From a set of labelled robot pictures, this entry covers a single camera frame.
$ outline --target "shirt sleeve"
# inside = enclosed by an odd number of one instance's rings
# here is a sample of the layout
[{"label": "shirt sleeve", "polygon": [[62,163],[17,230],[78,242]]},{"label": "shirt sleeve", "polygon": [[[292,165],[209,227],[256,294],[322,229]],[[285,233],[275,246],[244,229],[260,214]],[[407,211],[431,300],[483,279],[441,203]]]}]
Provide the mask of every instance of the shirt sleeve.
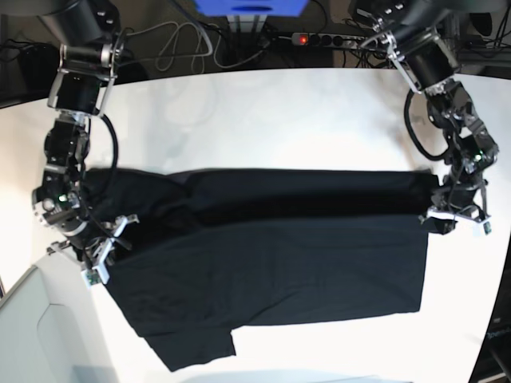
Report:
[{"label": "shirt sleeve", "polygon": [[236,355],[229,329],[196,329],[145,337],[171,371]]}]

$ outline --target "table surface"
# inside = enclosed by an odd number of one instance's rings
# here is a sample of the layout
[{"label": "table surface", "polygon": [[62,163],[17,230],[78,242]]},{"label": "table surface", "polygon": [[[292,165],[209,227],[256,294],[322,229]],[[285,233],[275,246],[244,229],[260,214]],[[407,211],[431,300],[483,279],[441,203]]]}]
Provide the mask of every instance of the table surface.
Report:
[{"label": "table surface", "polygon": [[[501,148],[485,174],[493,233],[468,225],[431,235],[420,312],[299,326],[233,331],[237,357],[170,373],[139,339],[102,286],[90,294],[121,382],[228,380],[318,381],[300,371],[377,375],[401,381],[465,383],[477,359],[497,296],[511,232],[511,82],[460,77]],[[407,171],[446,167],[423,159],[402,120],[407,87],[393,70],[285,69],[178,77],[116,86],[107,114],[120,142],[119,166],[171,173],[201,168],[297,168]],[[412,120],[431,152],[443,148],[425,103]],[[44,254],[57,233],[39,227],[30,193],[40,184],[46,133],[57,114],[45,102],[0,110],[0,273],[9,288]],[[107,166],[111,142],[95,120],[89,167]],[[58,270],[48,278],[58,280]]]}]

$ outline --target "black cloth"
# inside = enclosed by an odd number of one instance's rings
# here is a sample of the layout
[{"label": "black cloth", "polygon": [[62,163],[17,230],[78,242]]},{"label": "black cloth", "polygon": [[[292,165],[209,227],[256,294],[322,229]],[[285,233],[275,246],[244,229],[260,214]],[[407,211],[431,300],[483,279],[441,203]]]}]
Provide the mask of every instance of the black cloth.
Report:
[{"label": "black cloth", "polygon": [[240,326],[420,309],[429,173],[121,170],[114,185],[98,215],[141,223],[106,288],[170,370],[234,355]]}]

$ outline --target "blue box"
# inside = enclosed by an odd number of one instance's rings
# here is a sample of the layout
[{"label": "blue box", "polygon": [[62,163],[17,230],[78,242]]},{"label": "blue box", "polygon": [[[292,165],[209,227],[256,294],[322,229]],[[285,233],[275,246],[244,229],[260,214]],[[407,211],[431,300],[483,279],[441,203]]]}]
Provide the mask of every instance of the blue box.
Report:
[{"label": "blue box", "polygon": [[195,0],[197,10],[206,16],[267,14],[299,16],[308,0]]}]

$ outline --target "power strip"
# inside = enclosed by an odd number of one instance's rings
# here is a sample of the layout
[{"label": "power strip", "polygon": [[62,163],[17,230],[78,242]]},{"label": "power strip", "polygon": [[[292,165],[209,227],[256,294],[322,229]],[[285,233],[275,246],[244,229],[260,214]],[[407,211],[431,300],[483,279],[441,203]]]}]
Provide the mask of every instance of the power strip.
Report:
[{"label": "power strip", "polygon": [[364,40],[366,40],[366,38],[351,34],[307,34],[304,32],[295,32],[291,35],[291,43],[293,45],[334,49],[359,50],[359,45]]}]

